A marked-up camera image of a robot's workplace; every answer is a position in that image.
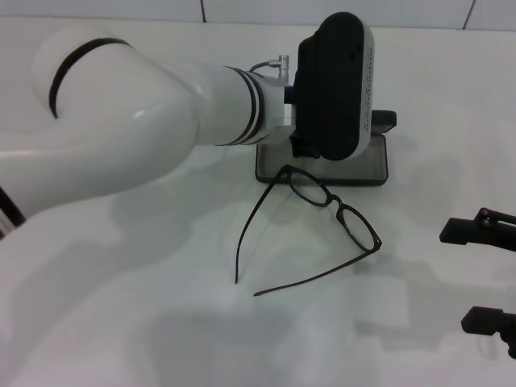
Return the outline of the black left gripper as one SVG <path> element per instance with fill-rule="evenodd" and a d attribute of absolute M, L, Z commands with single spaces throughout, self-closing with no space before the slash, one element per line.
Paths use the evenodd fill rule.
<path fill-rule="evenodd" d="M 291 135 L 289 141 L 294 158 L 319 158 L 320 153 L 299 135 Z"/>

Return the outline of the black glasses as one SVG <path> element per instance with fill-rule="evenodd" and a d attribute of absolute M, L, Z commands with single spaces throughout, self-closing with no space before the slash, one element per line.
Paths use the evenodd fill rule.
<path fill-rule="evenodd" d="M 251 225 L 256 213 L 264 203 L 266 197 L 271 193 L 273 188 L 279 184 L 286 184 L 292 192 L 294 192 L 304 202 L 311 204 L 319 209 L 325 209 L 333 203 L 337 205 L 335 218 L 340 226 L 345 230 L 348 238 L 360 249 L 360 254 L 336 267 L 328 269 L 318 275 L 306 278 L 302 281 L 296 281 L 287 285 L 280 285 L 269 289 L 264 289 L 253 294 L 255 298 L 264 296 L 265 294 L 304 285 L 320 278 L 326 277 L 341 269 L 352 266 L 359 261 L 375 254 L 382 247 L 382 240 L 373 228 L 371 223 L 353 206 L 345 203 L 341 197 L 332 193 L 327 186 L 311 173 L 290 164 L 285 164 L 276 173 L 272 180 L 268 183 L 264 192 L 261 194 L 257 203 L 254 205 L 246 223 L 240 233 L 239 240 L 235 252 L 235 283 L 239 282 L 239 263 L 240 251 L 243 245 L 244 237 Z"/>

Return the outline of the black glasses case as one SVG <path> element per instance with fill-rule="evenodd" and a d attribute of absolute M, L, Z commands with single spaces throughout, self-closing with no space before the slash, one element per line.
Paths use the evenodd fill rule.
<path fill-rule="evenodd" d="M 327 160 L 294 158 L 289 139 L 278 144 L 256 146 L 255 178 L 268 184 L 280 167 L 290 164 L 306 170 L 325 185 L 380 186 L 389 177 L 385 133 L 397 126 L 397 114 L 391 110 L 372 112 L 372 134 L 366 149 L 354 158 Z"/>

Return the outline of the black diagonal bar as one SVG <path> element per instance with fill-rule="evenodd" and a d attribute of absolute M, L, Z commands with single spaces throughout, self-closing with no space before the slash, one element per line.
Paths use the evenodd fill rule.
<path fill-rule="evenodd" d="M 22 211 L 0 186 L 0 240 L 20 228 L 26 222 Z"/>

